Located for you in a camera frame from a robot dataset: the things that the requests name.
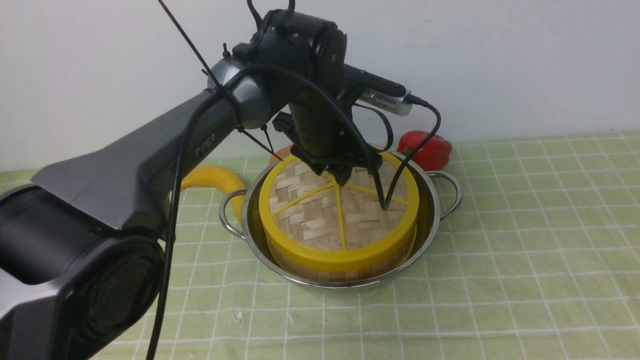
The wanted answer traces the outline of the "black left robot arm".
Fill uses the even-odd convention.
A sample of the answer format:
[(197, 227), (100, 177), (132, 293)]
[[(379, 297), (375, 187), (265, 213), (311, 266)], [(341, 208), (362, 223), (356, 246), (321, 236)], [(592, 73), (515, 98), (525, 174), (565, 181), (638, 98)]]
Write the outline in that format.
[(151, 305), (163, 312), (183, 178), (231, 132), (284, 107), (293, 155), (339, 184), (380, 156), (340, 97), (347, 37), (277, 9), (208, 69), (206, 88), (100, 150), (1, 196), (1, 358), (89, 360)]

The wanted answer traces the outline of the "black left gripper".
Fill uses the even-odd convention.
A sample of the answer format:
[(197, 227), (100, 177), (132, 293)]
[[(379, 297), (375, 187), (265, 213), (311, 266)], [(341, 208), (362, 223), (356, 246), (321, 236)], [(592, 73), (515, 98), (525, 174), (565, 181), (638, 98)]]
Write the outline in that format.
[(345, 116), (320, 98), (291, 104), (290, 113), (279, 112), (274, 129), (293, 144), (292, 154), (315, 173), (329, 173), (339, 187), (350, 180), (354, 168), (379, 170), (382, 156), (354, 131), (351, 110)]

